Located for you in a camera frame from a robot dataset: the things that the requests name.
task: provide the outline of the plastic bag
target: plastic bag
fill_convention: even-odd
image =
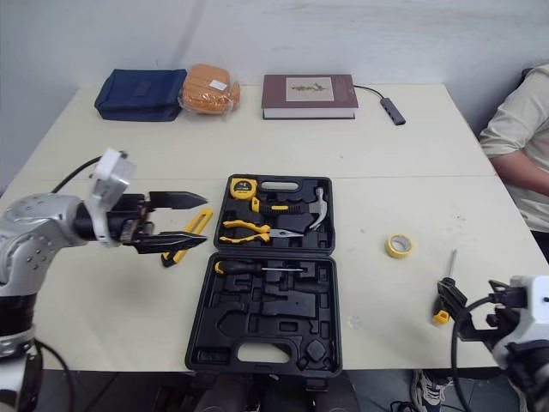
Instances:
[[[222,114],[237,108],[240,84],[231,85],[229,73],[219,67],[197,64],[179,92],[179,104],[190,112]]]

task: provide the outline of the shoe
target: shoe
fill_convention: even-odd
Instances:
[[[452,384],[449,378],[431,378],[424,371],[413,371],[410,386],[413,404],[419,412],[439,412],[444,402],[444,389]]]

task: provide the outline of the navy bag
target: navy bag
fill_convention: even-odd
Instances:
[[[95,108],[107,120],[170,122],[181,111],[178,94],[186,76],[186,70],[115,69]]]

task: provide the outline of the screwdriver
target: screwdriver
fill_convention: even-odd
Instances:
[[[452,279],[454,276],[455,257],[457,256],[457,249],[452,251],[452,257],[449,264],[448,275],[444,279]],[[433,305],[432,321],[434,324],[447,324],[449,322],[449,313],[444,310],[443,302],[440,300],[440,296],[437,296]]]
[[[238,275],[242,273],[260,273],[263,270],[281,270],[283,272],[302,272],[303,269],[263,268],[261,264],[249,264],[238,260],[220,260],[214,266],[215,273],[220,275]]]

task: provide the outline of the tool case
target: tool case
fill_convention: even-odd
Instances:
[[[234,197],[231,188],[239,179],[256,184],[255,200]],[[326,206],[325,217],[318,223],[321,200]],[[257,213],[252,210],[253,202],[262,212],[272,211]],[[284,210],[280,205],[290,208]],[[316,213],[296,213],[307,208]],[[271,232],[282,229],[283,233],[303,236],[266,241],[249,227],[226,227],[224,222],[228,221],[268,225]],[[253,239],[236,244],[230,241],[248,237]],[[337,276],[335,261],[329,256],[335,248],[330,179],[249,174],[229,177],[214,245],[219,252],[208,261],[185,365],[200,374],[298,375],[305,378],[309,390],[325,390],[327,379],[341,371]],[[292,271],[220,274],[216,264],[221,261]],[[244,343],[274,345],[289,360],[240,360],[238,351]]]

